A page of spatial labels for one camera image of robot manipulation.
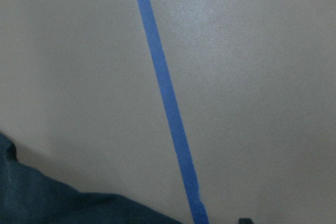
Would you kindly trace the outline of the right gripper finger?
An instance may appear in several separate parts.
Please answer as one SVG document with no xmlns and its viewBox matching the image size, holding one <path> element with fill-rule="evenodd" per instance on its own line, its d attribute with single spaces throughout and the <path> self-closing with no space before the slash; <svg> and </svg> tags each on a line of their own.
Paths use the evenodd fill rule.
<svg viewBox="0 0 336 224">
<path fill-rule="evenodd" d="M 239 218 L 238 224 L 252 224 L 252 220 L 250 218 Z"/>
</svg>

